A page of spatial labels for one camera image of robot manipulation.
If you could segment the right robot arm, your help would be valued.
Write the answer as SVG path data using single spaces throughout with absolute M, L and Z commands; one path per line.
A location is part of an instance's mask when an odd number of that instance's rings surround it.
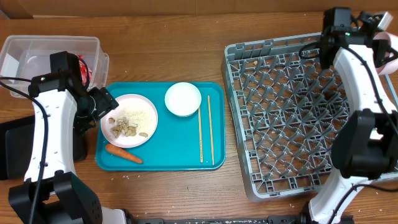
M 322 69 L 333 67 L 341 77 L 349 118 L 331 146 L 332 171 L 308 204 L 305 223 L 352 223 L 343 212 L 365 187 L 397 164 L 397 106 L 381 76 L 397 70 L 397 37 L 387 32 L 387 12 L 362 12 L 347 7 L 323 14 L 323 30 L 315 47 Z

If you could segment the red snack wrapper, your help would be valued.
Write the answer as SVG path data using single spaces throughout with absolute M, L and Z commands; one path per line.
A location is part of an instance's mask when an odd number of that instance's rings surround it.
M 79 64 L 80 64 L 82 84 L 85 88 L 88 88 L 90 85 L 90 81 L 92 79 L 92 71 L 91 71 L 91 69 L 88 68 L 82 55 L 78 55 L 78 58 L 79 58 Z

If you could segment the white bowl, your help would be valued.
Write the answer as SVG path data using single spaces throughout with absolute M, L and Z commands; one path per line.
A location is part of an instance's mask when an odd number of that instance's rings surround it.
M 191 83 L 176 83 L 166 91 L 165 105 L 174 115 L 187 117 L 199 109 L 201 105 L 201 93 Z

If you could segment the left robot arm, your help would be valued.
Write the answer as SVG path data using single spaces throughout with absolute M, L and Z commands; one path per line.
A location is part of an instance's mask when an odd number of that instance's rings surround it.
M 85 62 L 67 51 L 50 55 L 51 72 L 29 80 L 33 102 L 32 154 L 24 183 L 10 188 L 9 204 L 23 223 L 133 223 L 125 209 L 101 205 L 75 172 L 73 136 L 95 127 L 118 107 L 105 88 L 81 78 Z

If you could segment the pink bowl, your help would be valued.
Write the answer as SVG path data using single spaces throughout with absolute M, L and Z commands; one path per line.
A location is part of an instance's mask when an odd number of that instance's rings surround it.
M 397 70 L 397 36 L 380 32 L 374 37 L 374 63 L 379 75 L 388 75 Z

